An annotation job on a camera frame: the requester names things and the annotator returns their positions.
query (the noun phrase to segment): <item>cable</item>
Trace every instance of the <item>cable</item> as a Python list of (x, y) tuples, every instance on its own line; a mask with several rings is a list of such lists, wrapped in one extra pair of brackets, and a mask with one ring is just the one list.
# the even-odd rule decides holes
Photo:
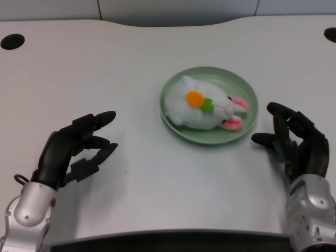
[(17, 183), (19, 183), (21, 185), (24, 185), (26, 182), (29, 182), (29, 179), (27, 179), (26, 177), (24, 177), (20, 174), (15, 174), (14, 179)]

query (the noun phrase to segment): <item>stuffed bunny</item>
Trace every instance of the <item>stuffed bunny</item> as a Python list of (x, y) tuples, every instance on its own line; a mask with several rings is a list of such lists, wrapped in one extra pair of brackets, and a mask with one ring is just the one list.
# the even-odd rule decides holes
[(202, 130), (217, 126), (239, 130), (243, 120), (234, 113), (248, 110), (248, 104), (243, 98), (228, 97), (215, 84), (189, 76), (183, 76), (170, 89), (165, 105), (167, 115), (174, 124)]

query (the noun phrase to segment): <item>green leaf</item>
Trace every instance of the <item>green leaf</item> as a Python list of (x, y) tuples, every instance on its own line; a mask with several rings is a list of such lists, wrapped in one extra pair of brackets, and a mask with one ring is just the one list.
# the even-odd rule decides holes
[(212, 105), (212, 100), (210, 98), (205, 98), (204, 104), (201, 106), (201, 110), (204, 113), (210, 113), (214, 111), (214, 106)]

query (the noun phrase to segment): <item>gray wall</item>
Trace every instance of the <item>gray wall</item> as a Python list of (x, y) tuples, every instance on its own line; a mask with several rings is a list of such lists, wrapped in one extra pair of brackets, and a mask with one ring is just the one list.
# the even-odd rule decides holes
[(336, 14), (336, 0), (0, 0), (1, 21), (102, 18), (137, 26), (184, 26), (304, 14)]

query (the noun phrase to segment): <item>plate rim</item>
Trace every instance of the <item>plate rim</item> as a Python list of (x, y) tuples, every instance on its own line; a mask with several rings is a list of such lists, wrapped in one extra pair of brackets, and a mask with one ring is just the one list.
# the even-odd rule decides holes
[[(226, 141), (218, 141), (218, 142), (205, 142), (205, 141), (200, 141), (200, 140), (197, 140), (197, 139), (194, 139), (194, 138), (190, 138), (189, 136), (186, 136), (184, 135), (183, 133), (181, 133), (180, 131), (178, 131), (175, 127), (173, 127), (171, 125), (171, 123), (168, 121), (168, 119), (166, 118), (166, 116), (164, 115), (163, 113), (163, 108), (161, 106), (161, 99), (162, 99), (162, 95), (163, 95), (163, 91), (165, 89), (165, 87), (167, 86), (167, 84), (171, 81), (171, 79), (175, 78), (175, 76), (181, 74), (182, 72), (185, 72), (185, 71), (188, 71), (188, 70), (191, 70), (191, 69), (196, 69), (196, 68), (214, 68), (214, 69), (219, 69), (219, 70), (224, 70), (224, 71), (227, 71), (227, 72), (230, 72), (231, 74), (237, 76), (238, 78), (242, 79), (245, 83), (247, 83), (247, 85), (251, 88), (251, 91), (253, 92), (253, 95), (255, 96), (256, 98), (256, 116), (253, 118), (253, 121), (252, 123), (249, 125), (249, 127), (246, 129), (245, 133), (242, 134), (242, 135), (237, 135), (235, 137), (232, 137), (232, 139), (230, 140), (226, 140)], [(235, 141), (241, 137), (243, 137), (244, 135), (246, 135), (256, 124), (257, 122), (257, 118), (258, 118), (258, 114), (259, 114), (259, 102), (258, 102), (258, 98), (257, 98), (257, 95), (254, 91), (254, 89), (252, 88), (252, 86), (241, 76), (239, 76), (238, 74), (230, 71), (230, 70), (227, 70), (227, 69), (224, 69), (224, 68), (220, 68), (220, 67), (211, 67), (211, 66), (198, 66), (198, 67), (192, 67), (192, 68), (188, 68), (188, 69), (185, 69), (185, 70), (182, 70), (180, 72), (178, 72), (177, 74), (175, 74), (174, 76), (172, 76), (166, 83), (165, 85), (163, 86), (162, 90), (161, 90), (161, 93), (160, 93), (160, 114), (161, 114), (161, 117), (163, 118), (163, 120), (165, 121), (165, 123), (168, 125), (168, 127), (173, 130), (177, 135), (179, 135), (180, 137), (184, 138), (184, 139), (187, 139), (188, 141), (191, 141), (191, 142), (194, 142), (194, 143), (198, 143), (198, 144), (204, 144), (204, 145), (220, 145), (220, 144), (227, 144), (227, 143), (230, 143), (232, 141)]]

